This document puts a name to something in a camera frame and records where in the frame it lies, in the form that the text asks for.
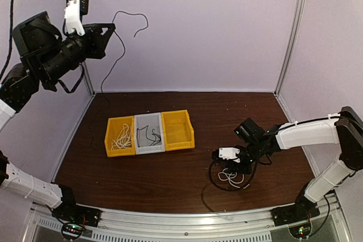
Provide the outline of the yellow bin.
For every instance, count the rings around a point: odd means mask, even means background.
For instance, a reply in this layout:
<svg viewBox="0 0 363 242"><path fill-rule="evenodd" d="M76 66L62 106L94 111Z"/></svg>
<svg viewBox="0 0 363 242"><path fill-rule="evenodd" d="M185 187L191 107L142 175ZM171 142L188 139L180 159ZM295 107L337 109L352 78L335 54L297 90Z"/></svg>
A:
<svg viewBox="0 0 363 242"><path fill-rule="evenodd" d="M109 158L136 155L134 116L109 118L104 144Z"/></svg>
<svg viewBox="0 0 363 242"><path fill-rule="evenodd" d="M166 151L195 148L195 134L188 111L161 112Z"/></svg>

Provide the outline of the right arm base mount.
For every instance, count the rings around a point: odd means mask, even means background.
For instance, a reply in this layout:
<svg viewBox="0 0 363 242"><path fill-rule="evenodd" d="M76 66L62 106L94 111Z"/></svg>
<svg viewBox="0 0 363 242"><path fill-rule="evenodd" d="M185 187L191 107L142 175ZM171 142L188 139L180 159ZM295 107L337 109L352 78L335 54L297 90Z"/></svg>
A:
<svg viewBox="0 0 363 242"><path fill-rule="evenodd" d="M313 233L312 218L320 216L316 202L309 201L303 188L293 204L271 210L275 227L287 225L295 239L307 239Z"/></svg>

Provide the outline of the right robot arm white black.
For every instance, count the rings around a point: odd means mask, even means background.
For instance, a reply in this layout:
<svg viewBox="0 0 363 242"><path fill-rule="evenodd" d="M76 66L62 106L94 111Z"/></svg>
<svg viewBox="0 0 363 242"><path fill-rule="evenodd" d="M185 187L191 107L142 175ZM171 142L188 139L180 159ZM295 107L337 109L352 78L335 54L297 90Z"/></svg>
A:
<svg viewBox="0 0 363 242"><path fill-rule="evenodd" d="M251 118L234 130L245 147L220 148L219 158L233 162L244 174L251 173L251 164L261 157L295 147L338 145L340 154L325 170L303 189L302 196L291 207L291 216L303 220L329 191L347 177L362 170L362 119L346 106L340 112L312 120L288 122L264 130Z"/></svg>

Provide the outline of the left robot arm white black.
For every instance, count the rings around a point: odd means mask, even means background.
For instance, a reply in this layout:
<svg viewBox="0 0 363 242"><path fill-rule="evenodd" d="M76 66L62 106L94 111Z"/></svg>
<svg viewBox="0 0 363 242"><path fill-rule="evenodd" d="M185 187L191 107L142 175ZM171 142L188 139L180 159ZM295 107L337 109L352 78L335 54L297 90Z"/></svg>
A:
<svg viewBox="0 0 363 242"><path fill-rule="evenodd" d="M16 64L1 83L1 128L29 102L39 87L55 92L61 78L75 70L86 59L100 60L114 33L113 23L83 25L63 39L51 24L47 12L41 12L17 25L12 31L21 62ZM35 178L14 166L1 155L1 188L59 210L70 222L82 213L70 187Z"/></svg>

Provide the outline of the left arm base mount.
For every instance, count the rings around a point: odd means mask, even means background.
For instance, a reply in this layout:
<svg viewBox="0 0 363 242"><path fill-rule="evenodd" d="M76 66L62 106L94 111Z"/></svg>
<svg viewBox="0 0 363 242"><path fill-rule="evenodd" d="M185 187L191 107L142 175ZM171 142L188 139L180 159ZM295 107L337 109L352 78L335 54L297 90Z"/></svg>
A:
<svg viewBox="0 0 363 242"><path fill-rule="evenodd" d="M61 204L56 208L49 208L53 217L61 223L61 235L67 241L79 239L86 231L86 226L97 227L101 210L78 205L72 189L59 185L61 190Z"/></svg>

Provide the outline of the white translucent bin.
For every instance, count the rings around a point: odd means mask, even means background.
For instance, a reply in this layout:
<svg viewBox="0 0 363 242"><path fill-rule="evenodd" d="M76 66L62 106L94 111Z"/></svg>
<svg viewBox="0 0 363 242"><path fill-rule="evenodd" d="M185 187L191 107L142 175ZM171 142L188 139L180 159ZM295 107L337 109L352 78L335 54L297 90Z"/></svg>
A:
<svg viewBox="0 0 363 242"><path fill-rule="evenodd" d="M134 141L137 155L166 151L160 112L134 116Z"/></svg>

